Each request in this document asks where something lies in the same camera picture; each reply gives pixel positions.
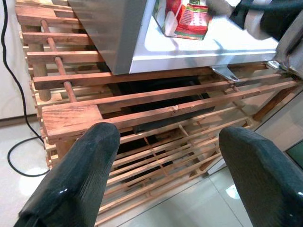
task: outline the wooden crate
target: wooden crate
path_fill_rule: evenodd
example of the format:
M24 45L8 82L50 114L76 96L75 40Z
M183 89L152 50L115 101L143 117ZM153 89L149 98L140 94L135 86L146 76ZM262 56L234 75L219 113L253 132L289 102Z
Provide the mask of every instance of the wooden crate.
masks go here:
M232 83L213 75L207 67L114 76L98 67L104 60L67 1L53 2L16 3L48 165L58 163L74 141L98 122L115 124L122 133L121 144L145 142L117 155L96 225L205 174L221 157L218 132L222 128L256 127L268 112L301 87L300 81L278 73L244 76L240 82ZM266 69L263 62L230 68L234 72ZM197 75L201 85L123 96L115 89L120 82ZM204 92L211 97L139 113L125 111L133 105ZM245 102L239 102L273 92L253 114L244 111ZM139 134L132 132L133 126L142 123L213 106L212 112L188 120ZM157 141L150 143L150 136Z

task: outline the wooden rack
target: wooden rack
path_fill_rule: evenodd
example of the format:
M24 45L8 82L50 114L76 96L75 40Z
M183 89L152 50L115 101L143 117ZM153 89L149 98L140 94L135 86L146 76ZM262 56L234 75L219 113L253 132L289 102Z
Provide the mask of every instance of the wooden rack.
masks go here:
M31 88L41 121L47 162L55 165L91 125L110 122L128 135L121 144L144 140L145 145L118 154L107 182L96 225L164 194L200 175L220 158L218 132L227 126L256 127L262 118L301 82L277 73L245 76L237 83L194 68L114 76L102 71L102 56L65 0L18 0L16 14ZM234 72L266 69L264 63L231 65ZM117 94L116 83L199 76L201 85L130 95ZM208 92L208 99L155 110L128 113L125 107ZM253 114L240 100L270 94ZM133 126L215 106L215 110L140 134ZM157 142L150 143L148 137Z

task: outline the food package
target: food package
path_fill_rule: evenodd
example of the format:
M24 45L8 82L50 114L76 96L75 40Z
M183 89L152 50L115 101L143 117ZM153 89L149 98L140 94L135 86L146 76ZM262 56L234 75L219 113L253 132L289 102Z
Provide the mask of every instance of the food package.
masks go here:
M207 12L205 0L156 0L153 16L166 36L203 40Z

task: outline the black cable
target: black cable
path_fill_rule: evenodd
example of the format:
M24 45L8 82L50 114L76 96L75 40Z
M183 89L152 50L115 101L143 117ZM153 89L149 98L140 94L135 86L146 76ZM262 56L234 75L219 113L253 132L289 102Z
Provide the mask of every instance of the black cable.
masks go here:
M6 33L6 29L7 29L7 26L8 26L8 7L7 7L7 4L6 4L6 0L2 0L3 2L3 9L4 9L4 23L3 23L3 28L2 28L2 33L1 33L1 45L2 45L2 48L3 48L3 51L2 51L2 58L3 58L3 64L5 66L5 68L9 71L9 73L11 74L12 78L14 79L15 83L17 84L18 88L19 88L19 91L21 93L21 97L22 97L22 104L23 104L23 114L24 114L24 119L25 119L25 122L27 124L27 126L30 128L30 130L36 135L36 137L33 137L33 138L29 138L29 139L26 139L26 140L23 140L19 143L17 143L16 145L14 145L8 152L8 162L9 162L9 165L13 168L13 170L15 170L17 173L23 175L23 176L28 176L28 177L36 177L36 176L42 176L42 175L45 175L49 172L49 170L47 170L46 172L42 173L42 174L37 174L37 175L28 175L28 174L25 174L19 170L17 170L13 164L11 163L10 161L10 154L11 152L17 147L19 146L20 144L24 143L24 142L27 142L29 140L33 140L33 139L40 139L42 142L43 142L43 139L42 137L32 128L32 126L29 124L28 122L28 118L27 118L27 106L26 106L26 102L25 102L25 96L24 96L24 91L22 89L22 86L21 84L19 83L18 79L16 78L15 74L12 72L12 70L10 69L8 63L7 63L7 49L6 49L6 45L5 45L5 33Z
M273 12L273 11L298 11L303 9L303 0L292 0L273 2L271 4L253 4L250 1L241 1L238 5L240 9L251 9L256 11Z

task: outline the metal bracket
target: metal bracket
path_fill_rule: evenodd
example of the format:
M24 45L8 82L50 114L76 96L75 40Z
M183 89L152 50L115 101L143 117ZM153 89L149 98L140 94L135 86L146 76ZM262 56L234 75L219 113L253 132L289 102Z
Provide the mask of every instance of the metal bracket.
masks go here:
M224 77L226 80L231 80L233 82L240 81L226 65L212 66L211 68L214 73Z

